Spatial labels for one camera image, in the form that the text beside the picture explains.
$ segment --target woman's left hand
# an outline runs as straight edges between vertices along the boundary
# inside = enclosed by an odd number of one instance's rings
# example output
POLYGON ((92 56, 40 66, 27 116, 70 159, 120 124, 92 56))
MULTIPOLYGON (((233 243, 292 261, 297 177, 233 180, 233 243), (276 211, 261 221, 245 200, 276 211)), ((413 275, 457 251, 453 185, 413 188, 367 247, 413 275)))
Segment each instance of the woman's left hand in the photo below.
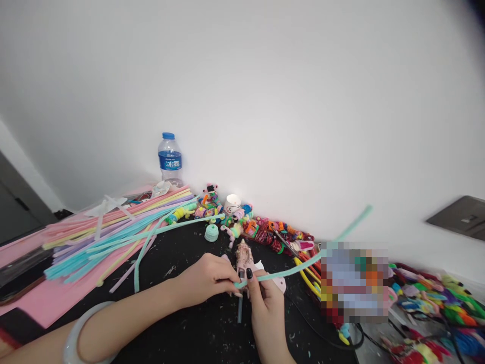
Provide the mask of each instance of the woman's left hand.
POLYGON ((223 292, 240 296, 234 282, 240 282, 240 279, 231 263, 205 253, 195 264, 173 278, 173 287, 178 306, 185 308, 223 292))

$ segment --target water bottle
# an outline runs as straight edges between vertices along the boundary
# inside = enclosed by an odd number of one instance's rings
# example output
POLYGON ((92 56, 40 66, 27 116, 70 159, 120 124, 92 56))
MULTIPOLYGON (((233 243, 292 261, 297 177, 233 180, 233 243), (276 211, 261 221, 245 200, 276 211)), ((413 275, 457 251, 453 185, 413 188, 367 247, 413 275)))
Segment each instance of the water bottle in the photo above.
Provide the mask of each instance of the water bottle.
POLYGON ((163 133, 163 140, 158 145, 158 158, 162 179, 169 181, 175 187, 182 187, 180 179, 182 168, 182 153, 172 133, 163 133))

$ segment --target blue bottle label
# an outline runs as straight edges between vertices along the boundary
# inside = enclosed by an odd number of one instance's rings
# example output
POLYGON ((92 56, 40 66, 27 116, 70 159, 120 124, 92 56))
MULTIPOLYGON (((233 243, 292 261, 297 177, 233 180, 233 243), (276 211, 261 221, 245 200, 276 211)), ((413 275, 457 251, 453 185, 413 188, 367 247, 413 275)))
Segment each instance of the blue bottle label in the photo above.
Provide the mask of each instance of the blue bottle label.
POLYGON ((182 154, 180 152, 161 151, 158 153, 160 168, 163 170, 179 170, 182 168, 182 154))

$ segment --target black table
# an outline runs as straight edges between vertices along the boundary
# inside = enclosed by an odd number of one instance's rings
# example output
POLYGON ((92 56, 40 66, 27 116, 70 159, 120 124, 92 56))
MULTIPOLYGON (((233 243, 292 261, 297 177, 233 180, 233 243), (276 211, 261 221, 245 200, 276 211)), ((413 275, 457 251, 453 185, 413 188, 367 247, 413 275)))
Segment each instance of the black table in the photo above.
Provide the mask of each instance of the black table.
MULTIPOLYGON (((227 254, 235 265, 236 243, 228 249, 229 238, 220 232, 216 242, 205 240, 204 222, 194 223, 160 234, 140 265, 140 288, 147 289, 165 279, 175 277, 195 263, 205 252, 221 256, 227 254)), ((294 266, 292 258, 277 255, 269 247, 246 240, 255 262, 263 261, 265 270, 276 272, 294 266)), ((82 301, 57 320, 48 331, 77 318, 94 305, 117 301, 133 294, 133 274, 114 294, 109 289, 129 268, 130 259, 82 301)), ((335 349, 319 338, 295 308, 294 301, 312 326, 322 335, 340 343, 335 328, 324 323, 319 307, 311 299, 308 288, 299 274, 286 278, 285 328, 288 348, 297 363, 358 363, 355 353, 335 349)), ((153 324, 115 359, 114 363, 175 363, 175 362, 260 362, 251 328, 251 303, 246 295, 242 309, 242 323, 237 323, 238 299, 227 294, 214 296, 205 303, 178 311, 153 324)))

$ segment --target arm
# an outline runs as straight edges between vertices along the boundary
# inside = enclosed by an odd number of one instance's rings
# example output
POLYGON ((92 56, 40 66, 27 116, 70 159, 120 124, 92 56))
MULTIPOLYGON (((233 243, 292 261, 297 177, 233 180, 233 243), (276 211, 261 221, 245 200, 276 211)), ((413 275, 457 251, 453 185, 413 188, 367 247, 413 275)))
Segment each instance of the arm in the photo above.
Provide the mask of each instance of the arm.
POLYGON ((251 294, 251 322, 263 364, 296 364, 289 353, 284 333, 284 296, 273 281, 258 282, 256 277, 268 274, 263 270, 247 269, 251 294))
MULTIPOLYGON (((85 362, 113 356, 156 321, 185 307, 202 303, 222 292, 239 295, 239 282, 230 262, 212 254, 178 277, 127 297, 93 315, 78 340, 78 354, 85 362)), ((64 345, 74 322, 19 348, 2 360, 8 363, 62 363, 64 345)))

